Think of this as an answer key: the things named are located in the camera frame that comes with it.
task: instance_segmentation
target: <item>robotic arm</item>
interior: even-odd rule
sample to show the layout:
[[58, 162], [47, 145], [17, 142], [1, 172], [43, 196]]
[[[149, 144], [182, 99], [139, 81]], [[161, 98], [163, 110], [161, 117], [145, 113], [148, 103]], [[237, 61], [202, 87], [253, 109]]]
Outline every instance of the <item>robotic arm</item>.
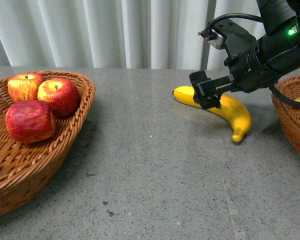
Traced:
[[[229, 75], [211, 79], [205, 71], [190, 74], [194, 88], [193, 99], [202, 109], [221, 108], [224, 92], [250, 93], [270, 88], [287, 104], [300, 107], [285, 96], [280, 96], [274, 85], [278, 80], [300, 68], [300, 0], [256, 0], [261, 17], [234, 13], [217, 17], [199, 32], [216, 49], [225, 49], [224, 65]], [[266, 34], [256, 40], [230, 18], [244, 18], [262, 22]]]

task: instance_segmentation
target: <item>granite countertop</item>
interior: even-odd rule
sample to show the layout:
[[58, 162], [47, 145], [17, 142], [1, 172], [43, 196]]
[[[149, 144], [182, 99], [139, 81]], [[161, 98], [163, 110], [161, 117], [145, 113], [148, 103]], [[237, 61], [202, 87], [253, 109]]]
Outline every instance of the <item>granite countertop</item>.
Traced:
[[0, 217], [0, 240], [300, 240], [300, 156], [268, 89], [230, 93], [253, 118], [235, 144], [222, 118], [173, 98], [194, 71], [55, 69], [90, 78], [95, 99], [54, 178]]

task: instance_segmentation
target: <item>cable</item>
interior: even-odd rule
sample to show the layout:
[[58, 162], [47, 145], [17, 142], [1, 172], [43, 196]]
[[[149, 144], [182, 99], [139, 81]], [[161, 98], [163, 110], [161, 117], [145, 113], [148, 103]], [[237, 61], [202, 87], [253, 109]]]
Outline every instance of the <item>cable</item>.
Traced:
[[239, 18], [239, 19], [248, 19], [252, 21], [256, 21], [262, 23], [262, 18], [260, 16], [245, 14], [245, 13], [229, 13], [225, 15], [218, 16], [211, 22], [208, 22], [207, 28], [212, 29], [212, 27], [219, 21], [223, 19], [230, 19], [230, 18]]
[[287, 104], [287, 105], [290, 105], [290, 106], [293, 106], [295, 108], [300, 108], [300, 102], [298, 101], [294, 101], [288, 97], [286, 97], [285, 95], [283, 95], [281, 92], [279, 92], [275, 86], [270, 86], [269, 89], [271, 90], [272, 94], [277, 98], [279, 99], [279, 101]]

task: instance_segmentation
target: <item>red apple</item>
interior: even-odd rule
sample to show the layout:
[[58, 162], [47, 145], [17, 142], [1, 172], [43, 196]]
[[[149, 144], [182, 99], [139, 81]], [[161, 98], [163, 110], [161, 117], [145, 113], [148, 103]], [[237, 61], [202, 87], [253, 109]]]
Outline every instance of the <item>red apple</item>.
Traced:
[[10, 77], [8, 93], [14, 103], [26, 100], [37, 100], [38, 89], [46, 78], [36, 72], [26, 72]]
[[5, 114], [10, 137], [25, 144], [39, 142], [56, 133], [56, 120], [46, 101], [28, 100], [13, 104]]
[[56, 117], [72, 114], [79, 106], [80, 95], [76, 85], [67, 78], [51, 78], [39, 86], [38, 100], [48, 102]]

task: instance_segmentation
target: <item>green light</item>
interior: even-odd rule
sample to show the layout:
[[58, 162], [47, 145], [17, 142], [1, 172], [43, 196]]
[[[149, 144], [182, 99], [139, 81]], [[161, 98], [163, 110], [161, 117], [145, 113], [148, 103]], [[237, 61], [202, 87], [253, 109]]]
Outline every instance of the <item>green light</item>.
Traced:
[[298, 29], [296, 26], [294, 26], [288, 30], [288, 35], [292, 36], [292, 35], [296, 34], [297, 32], [298, 32]]

